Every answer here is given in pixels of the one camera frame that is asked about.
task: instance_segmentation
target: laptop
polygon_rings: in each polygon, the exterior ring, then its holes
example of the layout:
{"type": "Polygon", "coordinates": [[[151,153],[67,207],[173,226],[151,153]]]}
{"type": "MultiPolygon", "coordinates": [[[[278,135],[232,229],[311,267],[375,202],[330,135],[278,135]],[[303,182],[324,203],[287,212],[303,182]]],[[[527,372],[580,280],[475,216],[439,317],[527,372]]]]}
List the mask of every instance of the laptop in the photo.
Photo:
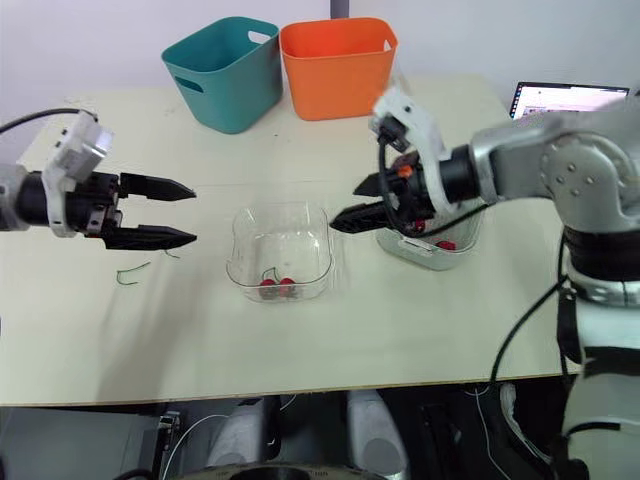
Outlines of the laptop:
{"type": "Polygon", "coordinates": [[[568,83],[519,82],[511,118],[539,112],[591,112],[629,95],[628,88],[568,83]]]}

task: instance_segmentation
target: table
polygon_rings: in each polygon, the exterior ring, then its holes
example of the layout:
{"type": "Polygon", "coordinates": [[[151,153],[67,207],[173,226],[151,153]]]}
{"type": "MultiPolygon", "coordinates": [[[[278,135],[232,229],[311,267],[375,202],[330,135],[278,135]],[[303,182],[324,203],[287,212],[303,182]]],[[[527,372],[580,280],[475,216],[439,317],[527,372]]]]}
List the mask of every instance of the table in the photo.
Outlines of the table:
{"type": "MultiPolygon", "coordinates": [[[[445,143],[508,121],[476,76],[408,80],[445,143]]],[[[122,201],[124,224],[171,225],[198,241],[174,253],[107,251],[44,228],[0,236],[0,404],[135,403],[485,380],[500,342],[554,279],[560,223],[542,200],[489,209],[467,262],[425,270],[381,250],[373,232],[333,236],[322,296],[265,305],[227,278],[231,221],[256,202],[308,200],[329,216],[376,168],[367,118],[305,122],[289,95],[254,127],[198,124],[176,89],[69,98],[115,131],[99,171],[173,178],[198,198],[122,201]],[[116,270],[144,262],[137,285],[116,270]]],[[[65,123],[55,118],[22,159],[41,169],[65,123]]],[[[506,354],[503,377],[559,372],[551,301],[506,354]]]]}

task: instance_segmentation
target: clear plastic container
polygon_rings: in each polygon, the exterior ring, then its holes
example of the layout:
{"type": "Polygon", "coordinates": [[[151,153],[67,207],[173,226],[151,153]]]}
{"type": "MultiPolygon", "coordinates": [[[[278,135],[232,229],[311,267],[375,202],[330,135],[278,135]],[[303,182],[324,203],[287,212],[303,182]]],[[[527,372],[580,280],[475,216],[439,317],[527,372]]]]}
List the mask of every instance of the clear plastic container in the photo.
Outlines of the clear plastic container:
{"type": "MultiPolygon", "coordinates": [[[[481,205],[481,202],[477,200],[462,202],[460,209],[450,217],[436,218],[427,222],[427,229],[432,230],[441,227],[477,208],[479,205],[481,205]]],[[[384,228],[378,230],[376,239],[383,249],[410,262],[431,270],[450,270],[460,265],[473,250],[480,235],[483,215],[484,212],[474,215],[440,235],[407,238],[396,230],[384,228]],[[455,245],[455,249],[449,250],[439,247],[438,244],[441,241],[451,242],[455,245]]]]}
{"type": "Polygon", "coordinates": [[[313,298],[327,287],[332,257],[327,215],[306,202],[256,205],[233,221],[227,274],[256,302],[313,298]]]}

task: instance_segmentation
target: white wall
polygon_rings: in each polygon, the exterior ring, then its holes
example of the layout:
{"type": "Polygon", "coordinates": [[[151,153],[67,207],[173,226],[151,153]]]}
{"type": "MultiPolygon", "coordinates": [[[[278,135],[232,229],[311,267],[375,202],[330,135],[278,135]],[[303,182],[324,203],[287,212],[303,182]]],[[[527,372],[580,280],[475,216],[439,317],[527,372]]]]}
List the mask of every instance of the white wall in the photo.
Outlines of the white wall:
{"type": "MultiPolygon", "coordinates": [[[[0,0],[0,121],[79,91],[169,85],[160,53],[229,15],[284,26],[329,0],[0,0]]],[[[387,20],[404,73],[476,72],[508,104],[518,80],[640,86],[637,0],[351,0],[387,20]]],[[[19,155],[30,125],[0,137],[19,155]]]]}
{"type": "MultiPolygon", "coordinates": [[[[329,0],[0,0],[0,122],[77,92],[170,85],[162,51],[227,16],[280,27],[329,17],[329,0]]],[[[42,124],[0,137],[15,161],[42,124]]]]}
{"type": "Polygon", "coordinates": [[[518,81],[640,86],[638,0],[351,0],[389,22],[397,64],[475,72],[509,105],[518,81]]]}

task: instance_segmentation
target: teal plastic basket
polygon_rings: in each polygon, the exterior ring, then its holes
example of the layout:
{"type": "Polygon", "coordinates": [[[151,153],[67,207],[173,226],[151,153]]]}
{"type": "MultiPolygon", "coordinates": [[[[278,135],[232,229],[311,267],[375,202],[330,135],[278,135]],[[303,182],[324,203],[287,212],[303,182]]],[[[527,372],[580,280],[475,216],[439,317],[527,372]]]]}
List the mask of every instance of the teal plastic basket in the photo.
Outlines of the teal plastic basket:
{"type": "Polygon", "coordinates": [[[267,22],[223,18],[167,48],[162,60],[200,123],[239,133],[282,97],[278,34],[267,22]]]}

